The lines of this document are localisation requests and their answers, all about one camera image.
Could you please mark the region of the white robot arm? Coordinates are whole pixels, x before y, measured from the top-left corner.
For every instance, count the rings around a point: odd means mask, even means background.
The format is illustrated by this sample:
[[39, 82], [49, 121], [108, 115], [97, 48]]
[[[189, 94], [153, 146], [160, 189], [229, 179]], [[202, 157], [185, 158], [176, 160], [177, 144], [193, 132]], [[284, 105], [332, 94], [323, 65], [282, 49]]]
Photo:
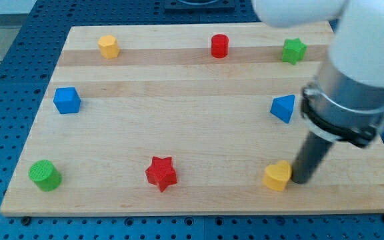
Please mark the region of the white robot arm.
[[293, 162], [292, 180], [306, 183], [332, 144], [364, 148], [384, 132], [384, 0], [254, 0], [272, 27], [336, 19], [335, 36], [314, 80], [302, 90], [309, 134]]

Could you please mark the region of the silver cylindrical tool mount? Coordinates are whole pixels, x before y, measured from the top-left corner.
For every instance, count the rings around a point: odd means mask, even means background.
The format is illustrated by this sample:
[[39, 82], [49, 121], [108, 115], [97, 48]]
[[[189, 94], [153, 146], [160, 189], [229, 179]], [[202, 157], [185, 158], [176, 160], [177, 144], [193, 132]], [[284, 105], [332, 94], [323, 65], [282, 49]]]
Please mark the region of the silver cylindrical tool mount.
[[384, 87], [346, 76], [326, 58], [302, 90], [301, 115], [316, 136], [365, 148], [384, 130]]

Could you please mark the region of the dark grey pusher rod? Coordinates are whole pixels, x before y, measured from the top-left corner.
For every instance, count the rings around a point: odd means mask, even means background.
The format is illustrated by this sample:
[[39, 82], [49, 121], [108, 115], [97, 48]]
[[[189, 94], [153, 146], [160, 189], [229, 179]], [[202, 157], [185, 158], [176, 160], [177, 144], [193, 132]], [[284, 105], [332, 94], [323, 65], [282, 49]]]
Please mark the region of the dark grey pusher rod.
[[292, 181], [307, 183], [322, 162], [333, 143], [309, 132], [292, 164]]

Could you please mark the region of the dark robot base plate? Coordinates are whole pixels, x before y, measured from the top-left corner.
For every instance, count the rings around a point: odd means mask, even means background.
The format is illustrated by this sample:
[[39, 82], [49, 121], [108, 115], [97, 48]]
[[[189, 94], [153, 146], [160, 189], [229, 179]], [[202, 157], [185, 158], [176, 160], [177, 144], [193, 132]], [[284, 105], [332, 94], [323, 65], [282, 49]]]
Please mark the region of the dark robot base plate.
[[163, 0], [165, 12], [192, 10], [232, 10], [235, 0]]

